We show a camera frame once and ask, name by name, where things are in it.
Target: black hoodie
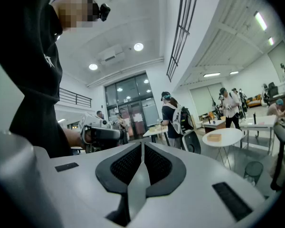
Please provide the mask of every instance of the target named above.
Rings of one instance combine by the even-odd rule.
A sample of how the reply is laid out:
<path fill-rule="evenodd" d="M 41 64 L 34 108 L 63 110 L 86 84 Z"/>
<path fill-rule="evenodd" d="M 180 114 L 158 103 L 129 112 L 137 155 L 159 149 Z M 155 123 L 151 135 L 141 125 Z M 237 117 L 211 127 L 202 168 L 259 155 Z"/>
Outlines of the black hoodie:
<path fill-rule="evenodd" d="M 62 77 L 55 42 L 62 27 L 49 2 L 0 0 L 0 64 L 25 95 L 10 131 L 53 158 L 71 150 L 54 109 Z"/>

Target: metal railing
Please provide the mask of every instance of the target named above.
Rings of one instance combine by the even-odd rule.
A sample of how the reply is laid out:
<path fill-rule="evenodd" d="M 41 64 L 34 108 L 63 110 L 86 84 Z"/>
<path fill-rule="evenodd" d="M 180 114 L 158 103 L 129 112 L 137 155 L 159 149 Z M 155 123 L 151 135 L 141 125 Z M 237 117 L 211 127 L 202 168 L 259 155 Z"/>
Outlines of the metal railing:
<path fill-rule="evenodd" d="M 76 94 L 72 91 L 68 91 L 63 88 L 59 88 L 59 97 L 60 101 L 85 106 L 85 107 L 91 107 L 91 98 L 85 97 L 83 95 Z"/>
<path fill-rule="evenodd" d="M 197 0 L 180 0 L 180 9 L 177 20 L 174 44 L 167 70 L 167 76 L 170 82 L 174 75 L 176 67 L 178 67 L 179 59 L 181 57 L 181 53 L 184 48 L 187 36 L 190 35 L 189 30 L 191 27 L 196 1 Z"/>

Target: black mesh panel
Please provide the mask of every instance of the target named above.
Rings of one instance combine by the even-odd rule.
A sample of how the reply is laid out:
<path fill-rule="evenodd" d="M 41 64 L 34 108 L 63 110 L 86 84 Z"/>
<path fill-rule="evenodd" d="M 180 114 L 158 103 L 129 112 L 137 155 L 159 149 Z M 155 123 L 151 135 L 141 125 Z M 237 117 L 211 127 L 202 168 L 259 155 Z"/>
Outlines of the black mesh panel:
<path fill-rule="evenodd" d="M 144 146 L 144 162 L 147 166 L 151 185 L 164 179 L 172 170 L 172 163 L 148 146 Z"/>
<path fill-rule="evenodd" d="M 123 183 L 129 185 L 142 162 L 142 149 L 135 148 L 111 165 L 112 174 Z"/>

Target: cardboard box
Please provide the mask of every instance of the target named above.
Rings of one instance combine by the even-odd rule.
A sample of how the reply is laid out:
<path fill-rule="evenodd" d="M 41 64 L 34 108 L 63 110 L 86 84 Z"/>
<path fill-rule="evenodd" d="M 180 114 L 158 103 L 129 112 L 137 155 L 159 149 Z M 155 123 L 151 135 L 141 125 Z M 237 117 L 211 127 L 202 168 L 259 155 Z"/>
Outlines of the cardboard box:
<path fill-rule="evenodd" d="M 222 140 L 221 134 L 209 134 L 207 140 L 211 142 L 220 142 Z"/>

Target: fluorescent light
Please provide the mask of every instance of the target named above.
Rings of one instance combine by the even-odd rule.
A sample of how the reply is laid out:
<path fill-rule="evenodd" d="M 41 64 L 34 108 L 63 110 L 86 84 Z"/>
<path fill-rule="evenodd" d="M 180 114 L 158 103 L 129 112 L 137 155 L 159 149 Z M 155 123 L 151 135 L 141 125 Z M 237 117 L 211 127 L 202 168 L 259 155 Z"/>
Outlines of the fluorescent light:
<path fill-rule="evenodd" d="M 215 74 L 205 74 L 204 77 L 212 77 L 212 76 L 217 76 L 220 75 L 220 73 L 215 73 Z"/>
<path fill-rule="evenodd" d="M 268 39 L 268 41 L 269 41 L 269 44 L 270 44 L 271 46 L 274 44 L 274 40 L 272 40 L 272 37 L 270 37 L 270 38 Z"/>
<path fill-rule="evenodd" d="M 267 25 L 259 12 L 255 13 L 255 18 L 257 19 L 263 30 L 267 29 Z"/>
<path fill-rule="evenodd" d="M 98 66 L 96 64 L 90 64 L 89 69 L 96 70 L 98 69 Z"/>
<path fill-rule="evenodd" d="M 143 49 L 143 44 L 142 43 L 136 43 L 134 45 L 134 50 L 135 51 L 141 51 Z"/>

